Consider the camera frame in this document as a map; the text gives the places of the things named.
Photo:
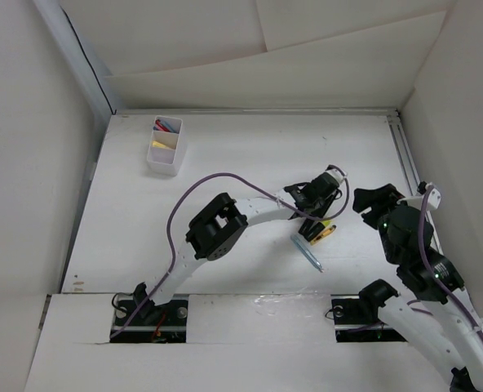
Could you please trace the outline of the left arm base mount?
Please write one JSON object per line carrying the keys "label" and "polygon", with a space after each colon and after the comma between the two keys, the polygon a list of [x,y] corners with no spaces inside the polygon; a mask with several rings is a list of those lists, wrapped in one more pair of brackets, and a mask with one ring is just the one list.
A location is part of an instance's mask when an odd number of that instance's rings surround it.
{"label": "left arm base mount", "polygon": [[189,296],[177,296],[167,304],[154,310],[146,318],[138,313],[124,328],[124,331],[113,337],[121,329],[135,310],[135,302],[126,293],[113,296],[114,309],[109,341],[111,343],[153,343],[183,344],[187,338]]}

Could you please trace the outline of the blue clear pen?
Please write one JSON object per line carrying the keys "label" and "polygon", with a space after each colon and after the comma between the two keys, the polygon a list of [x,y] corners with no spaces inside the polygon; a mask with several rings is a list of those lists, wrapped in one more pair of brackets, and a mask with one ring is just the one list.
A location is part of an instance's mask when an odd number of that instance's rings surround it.
{"label": "blue clear pen", "polygon": [[167,122],[166,120],[160,120],[160,124],[167,128],[170,132],[178,133],[179,128],[172,122]]}

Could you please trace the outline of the red gel pen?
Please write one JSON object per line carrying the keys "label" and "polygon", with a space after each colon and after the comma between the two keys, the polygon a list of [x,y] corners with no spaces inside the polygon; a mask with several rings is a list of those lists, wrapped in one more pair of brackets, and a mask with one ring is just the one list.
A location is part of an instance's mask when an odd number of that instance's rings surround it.
{"label": "red gel pen", "polygon": [[154,122],[154,127],[159,131],[173,133],[170,126],[166,125],[161,119],[156,119]]}

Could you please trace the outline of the black marker green cap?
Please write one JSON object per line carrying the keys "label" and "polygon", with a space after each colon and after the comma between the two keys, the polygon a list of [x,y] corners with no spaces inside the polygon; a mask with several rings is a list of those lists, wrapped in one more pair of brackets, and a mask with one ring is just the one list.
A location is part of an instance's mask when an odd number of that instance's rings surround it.
{"label": "black marker green cap", "polygon": [[312,227],[316,224],[316,221],[310,220],[310,219],[305,219],[303,224],[300,226],[298,233],[302,236],[307,236],[309,235]]}

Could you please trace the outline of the black marker yellow cap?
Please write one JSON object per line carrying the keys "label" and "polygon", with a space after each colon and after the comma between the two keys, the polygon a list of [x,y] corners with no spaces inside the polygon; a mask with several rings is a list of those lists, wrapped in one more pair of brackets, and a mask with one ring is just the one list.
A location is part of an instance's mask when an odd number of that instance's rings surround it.
{"label": "black marker yellow cap", "polygon": [[310,242],[314,237],[316,237],[325,227],[330,226],[330,220],[316,221],[316,224],[312,227],[309,235],[302,236],[307,242]]}

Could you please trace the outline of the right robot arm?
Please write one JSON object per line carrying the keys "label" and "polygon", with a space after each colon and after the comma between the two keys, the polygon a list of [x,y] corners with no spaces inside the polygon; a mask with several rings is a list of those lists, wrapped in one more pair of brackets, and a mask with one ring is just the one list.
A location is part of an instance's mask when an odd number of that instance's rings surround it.
{"label": "right robot arm", "polygon": [[422,182],[416,196],[395,186],[355,189],[353,211],[377,230],[388,263],[439,326],[422,318],[389,283],[378,279],[359,292],[359,315],[385,323],[409,342],[442,376],[452,391],[483,391],[483,320],[453,263],[432,247],[434,228],[426,214],[439,207],[441,194]]}

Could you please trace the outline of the yellow highlighter clear cap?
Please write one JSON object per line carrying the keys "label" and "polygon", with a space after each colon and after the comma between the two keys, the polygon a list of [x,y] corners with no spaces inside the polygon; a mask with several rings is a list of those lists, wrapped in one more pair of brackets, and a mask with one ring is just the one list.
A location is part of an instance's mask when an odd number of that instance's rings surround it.
{"label": "yellow highlighter clear cap", "polygon": [[161,149],[172,149],[170,146],[165,145],[165,144],[163,144],[163,143],[160,143],[160,142],[158,142],[158,141],[156,141],[156,140],[153,140],[153,141],[151,142],[151,146],[152,146],[152,147],[161,148]]}

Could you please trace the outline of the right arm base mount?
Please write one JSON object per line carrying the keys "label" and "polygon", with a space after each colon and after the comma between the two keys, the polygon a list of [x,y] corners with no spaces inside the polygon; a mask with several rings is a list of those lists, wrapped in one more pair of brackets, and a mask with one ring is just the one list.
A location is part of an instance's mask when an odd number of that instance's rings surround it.
{"label": "right arm base mount", "polygon": [[337,343],[404,342],[405,338],[361,307],[358,295],[333,295],[325,312],[335,329]]}

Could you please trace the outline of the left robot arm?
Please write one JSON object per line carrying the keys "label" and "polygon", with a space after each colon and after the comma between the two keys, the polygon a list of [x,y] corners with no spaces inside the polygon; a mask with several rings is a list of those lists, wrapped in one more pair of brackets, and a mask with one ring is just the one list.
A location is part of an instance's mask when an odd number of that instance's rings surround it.
{"label": "left robot arm", "polygon": [[209,175],[197,183],[200,185],[218,177],[239,180],[260,193],[255,198],[231,197],[224,192],[215,196],[188,224],[180,247],[171,237],[171,223],[177,209],[190,193],[192,185],[171,211],[166,224],[166,234],[171,250],[171,262],[161,278],[140,283],[132,294],[135,302],[133,315],[143,323],[155,323],[162,316],[162,307],[171,301],[177,289],[191,277],[194,271],[207,261],[226,256],[251,226],[272,221],[290,221],[302,218],[298,235],[310,244],[317,243],[335,229],[332,220],[341,215],[341,207],[328,216],[331,205],[341,195],[348,196],[350,187],[347,176],[330,165],[315,179],[287,185],[275,193],[269,193],[248,180],[233,173]]}

